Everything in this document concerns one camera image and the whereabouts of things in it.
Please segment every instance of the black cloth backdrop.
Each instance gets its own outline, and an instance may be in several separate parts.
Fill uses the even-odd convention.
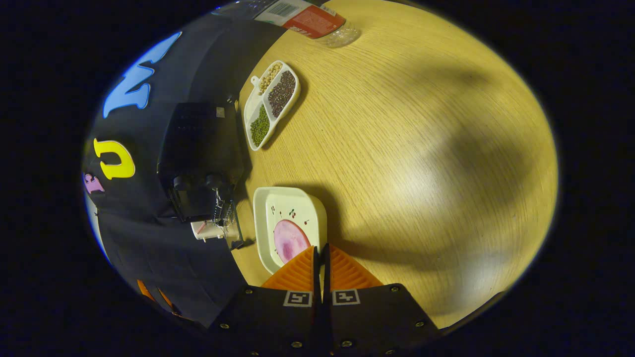
[[[157,157],[176,105],[237,99],[244,79],[284,29],[209,13],[182,32],[160,61],[143,64],[154,69],[143,81],[150,84],[146,108],[120,107],[105,119],[102,108],[97,108],[84,145],[83,172],[97,177],[104,188],[90,198],[98,209],[99,229],[112,266],[135,291],[140,292],[137,280],[142,280],[167,308],[156,295],[160,288],[184,317],[207,327],[246,282],[224,240],[197,241],[190,225],[175,217],[156,176]],[[140,55],[153,45],[140,49]],[[105,91],[104,99],[121,80]],[[94,138],[122,143],[133,158],[134,176],[108,180],[100,162],[113,165],[117,159],[109,153],[98,158]]]

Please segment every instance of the plate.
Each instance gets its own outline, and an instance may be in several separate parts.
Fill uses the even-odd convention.
[[[262,265],[271,274],[284,263],[277,254],[274,229],[281,220],[290,220],[307,236],[309,244],[321,252],[326,244],[326,210],[320,200],[295,187],[259,187],[253,195],[256,245]]]
[[[258,91],[260,90],[258,87],[260,83],[260,79],[263,78],[267,74],[269,69],[276,63],[282,64],[282,68],[276,74],[274,79],[271,81],[271,84],[269,85],[269,87],[267,87],[264,93],[262,93],[262,95],[258,95]],[[271,90],[273,90],[273,88],[276,86],[276,84],[280,83],[280,78],[284,71],[289,71],[291,72],[291,75],[293,75],[293,78],[295,79],[295,88],[293,89],[293,94],[291,95],[291,98],[289,99],[289,101],[284,106],[283,110],[280,112],[280,114],[276,118],[273,116],[271,105],[267,97],[269,96],[269,93],[271,92]],[[269,67],[267,67],[267,69],[265,70],[265,72],[263,72],[260,78],[257,76],[251,77],[251,83],[253,84],[253,90],[251,91],[249,98],[247,98],[247,103],[245,103],[244,111],[243,111],[244,130],[247,134],[249,147],[253,151],[258,151],[263,145],[265,145],[267,140],[271,137],[271,134],[273,134],[274,129],[276,128],[276,125],[278,124],[278,121],[280,121],[280,119],[282,119],[285,115],[287,115],[287,113],[289,113],[289,111],[293,107],[293,104],[295,104],[295,102],[298,100],[298,97],[300,95],[300,81],[298,80],[298,76],[295,74],[293,69],[291,69],[291,67],[289,67],[286,63],[280,60],[276,60],[276,61],[273,61],[273,63],[271,63]],[[269,119],[269,131],[265,135],[265,138],[262,139],[262,142],[260,143],[260,145],[256,146],[253,143],[253,139],[251,138],[251,124],[256,119],[258,119],[258,114],[260,112],[261,105],[265,105],[265,110],[267,112],[267,119]]]

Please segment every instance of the barcode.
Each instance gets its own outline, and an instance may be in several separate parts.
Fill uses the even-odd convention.
[[[329,8],[327,8],[326,6],[322,5],[319,8],[321,8],[322,10],[328,12],[329,14],[331,14],[331,16],[335,16],[337,15],[337,13]]]
[[[294,6],[291,4],[277,3],[274,6],[272,6],[270,9],[268,9],[267,12],[272,13],[274,15],[285,17],[297,9],[298,9],[297,6]]]

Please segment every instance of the orange object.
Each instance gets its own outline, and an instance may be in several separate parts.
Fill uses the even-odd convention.
[[[148,288],[145,287],[145,284],[143,283],[143,281],[137,279],[137,285],[139,286],[139,290],[141,290],[142,294],[144,294],[145,296],[149,297],[150,300],[152,300],[154,302],[157,302],[156,300],[154,300],[154,297],[152,297],[152,295],[148,291]]]
[[[331,291],[373,288],[383,285],[343,250],[329,244],[329,253],[331,257]]]
[[[174,306],[174,304],[172,304],[172,301],[170,301],[168,299],[168,297],[165,296],[165,294],[161,291],[161,289],[157,288],[157,290],[159,290],[159,293],[161,294],[161,296],[163,296],[163,300],[165,300],[165,302],[167,302],[168,305],[170,306],[170,309],[172,309],[172,313],[175,314],[175,315],[179,315],[180,316],[180,314],[177,313],[177,311],[178,311],[177,307]]]
[[[317,6],[309,6],[284,23],[285,29],[294,30],[316,39],[340,28],[346,19],[337,13],[329,13]]]
[[[265,283],[263,288],[313,292],[313,251],[310,246],[278,269]]]

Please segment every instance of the blue letter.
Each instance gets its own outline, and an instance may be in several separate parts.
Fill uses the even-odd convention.
[[[108,116],[108,113],[115,108],[136,104],[137,108],[143,109],[148,105],[148,98],[150,97],[149,84],[145,83],[139,89],[130,91],[131,88],[145,81],[154,73],[154,69],[142,67],[140,64],[147,61],[154,64],[160,61],[182,33],[182,31],[177,32],[170,36],[170,38],[159,42],[141,56],[141,58],[124,73],[123,81],[112,90],[104,102],[104,119]]]

